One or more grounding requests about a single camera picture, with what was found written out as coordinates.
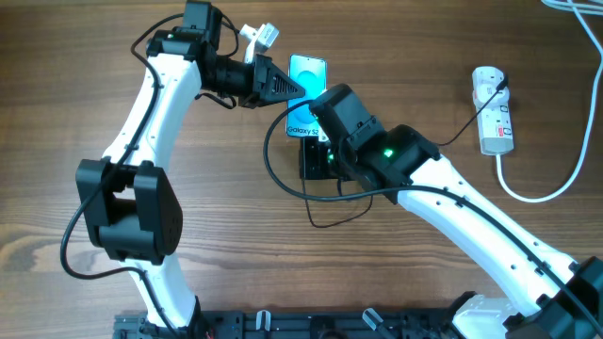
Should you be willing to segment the teal screen Galaxy smartphone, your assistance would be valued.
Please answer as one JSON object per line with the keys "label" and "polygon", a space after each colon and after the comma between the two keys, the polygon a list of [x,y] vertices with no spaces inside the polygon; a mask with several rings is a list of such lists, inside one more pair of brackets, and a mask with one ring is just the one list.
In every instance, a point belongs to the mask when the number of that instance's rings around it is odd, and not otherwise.
{"label": "teal screen Galaxy smartphone", "polygon": [[[315,100],[326,90],[327,62],[319,57],[293,54],[289,58],[288,75],[305,90],[301,98],[288,101],[288,107]],[[285,131],[289,137],[318,137],[321,129],[308,105],[303,105],[287,115]]]}

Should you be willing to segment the white power strip socket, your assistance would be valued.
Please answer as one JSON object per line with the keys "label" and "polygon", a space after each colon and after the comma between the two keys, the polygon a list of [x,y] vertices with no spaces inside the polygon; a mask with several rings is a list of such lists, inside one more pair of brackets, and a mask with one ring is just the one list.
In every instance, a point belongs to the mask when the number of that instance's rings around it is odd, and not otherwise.
{"label": "white power strip socket", "polygon": [[[484,83],[497,86],[497,90],[508,88],[504,82],[505,74],[492,66],[480,66],[472,73],[474,87]],[[510,117],[509,101],[506,105],[493,108],[483,106],[477,116],[481,153],[484,155],[503,155],[513,150],[513,128]]]}

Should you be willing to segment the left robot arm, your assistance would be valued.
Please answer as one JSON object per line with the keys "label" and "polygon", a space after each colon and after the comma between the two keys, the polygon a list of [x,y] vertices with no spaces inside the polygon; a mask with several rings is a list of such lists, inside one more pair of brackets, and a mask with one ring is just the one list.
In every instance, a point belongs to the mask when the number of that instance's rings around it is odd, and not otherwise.
{"label": "left robot arm", "polygon": [[278,37],[273,24],[238,28],[248,46],[242,60],[221,54],[230,19],[205,1],[189,1],[173,28],[154,24],[131,47],[146,73],[120,133],[97,160],[76,172],[80,206],[93,246],[131,274],[148,314],[145,333],[194,338],[208,332],[176,250],[183,212],[167,171],[191,104],[208,97],[227,108],[256,108],[303,96],[303,88],[267,56]]}

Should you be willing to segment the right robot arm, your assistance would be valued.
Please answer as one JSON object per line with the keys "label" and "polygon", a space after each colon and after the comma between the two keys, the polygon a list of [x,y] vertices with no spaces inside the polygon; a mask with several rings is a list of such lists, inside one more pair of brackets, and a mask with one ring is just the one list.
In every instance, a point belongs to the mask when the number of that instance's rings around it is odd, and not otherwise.
{"label": "right robot arm", "polygon": [[336,169],[434,226],[503,292],[465,297],[451,329],[463,338],[593,338],[602,333],[602,262],[548,246],[472,187],[407,125],[385,130],[340,84],[309,104],[334,145]]}

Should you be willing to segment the white charger plug adapter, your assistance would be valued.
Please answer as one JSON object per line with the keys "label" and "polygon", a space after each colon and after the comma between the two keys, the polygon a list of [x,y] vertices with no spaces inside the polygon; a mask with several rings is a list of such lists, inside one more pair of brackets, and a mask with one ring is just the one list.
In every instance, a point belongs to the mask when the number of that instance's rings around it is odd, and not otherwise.
{"label": "white charger plug adapter", "polygon": [[507,88],[497,90],[497,86],[491,83],[477,85],[473,90],[473,103],[477,109],[485,106],[493,108],[498,105],[506,105],[510,98]]}

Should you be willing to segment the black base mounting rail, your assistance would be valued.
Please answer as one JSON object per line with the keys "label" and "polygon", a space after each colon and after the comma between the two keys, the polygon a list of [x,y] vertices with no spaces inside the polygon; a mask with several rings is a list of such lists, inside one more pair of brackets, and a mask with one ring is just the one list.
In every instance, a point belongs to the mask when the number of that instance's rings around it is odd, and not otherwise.
{"label": "black base mounting rail", "polygon": [[260,325],[258,313],[240,311],[203,312],[199,325],[180,328],[181,338],[215,339],[311,339],[311,338],[438,338],[445,311],[441,308],[379,310],[383,320],[372,329],[360,312],[276,313],[266,315]]}

